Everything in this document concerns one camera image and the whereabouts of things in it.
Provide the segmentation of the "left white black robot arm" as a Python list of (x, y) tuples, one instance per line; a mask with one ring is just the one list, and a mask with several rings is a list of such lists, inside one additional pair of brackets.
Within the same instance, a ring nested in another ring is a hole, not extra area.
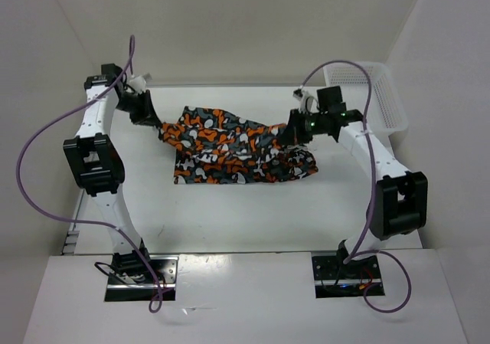
[(135, 229), (123, 195), (126, 171), (110, 139), (114, 113), (128, 113), (137, 126), (161, 129), (146, 76), (125, 81), (126, 73), (116, 64), (104, 64), (98, 75), (84, 82), (88, 107), (80, 128), (63, 144), (64, 155), (77, 185), (96, 203), (108, 225), (113, 245), (112, 277), (120, 283), (148, 283), (153, 264), (144, 241)]

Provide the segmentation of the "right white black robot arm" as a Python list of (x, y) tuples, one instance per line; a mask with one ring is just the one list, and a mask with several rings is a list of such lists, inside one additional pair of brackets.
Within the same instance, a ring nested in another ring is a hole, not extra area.
[(369, 128), (366, 113), (347, 108), (340, 87), (326, 87), (316, 95), (300, 87), (293, 96), (300, 105), (291, 110), (279, 143), (292, 146), (309, 143), (314, 136), (330, 136), (371, 181), (364, 227), (339, 244), (335, 260), (343, 277), (353, 277), (363, 260), (382, 249), (388, 239), (426, 224), (428, 179), (394, 158)]

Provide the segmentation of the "orange black camouflage shorts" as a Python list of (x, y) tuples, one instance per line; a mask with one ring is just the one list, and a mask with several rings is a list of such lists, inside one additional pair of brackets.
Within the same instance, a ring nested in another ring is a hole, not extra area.
[(178, 121), (164, 122), (159, 138), (173, 146), (177, 185), (277, 183), (319, 171), (304, 145), (279, 144), (285, 123), (266, 125), (229, 111), (186, 106)]

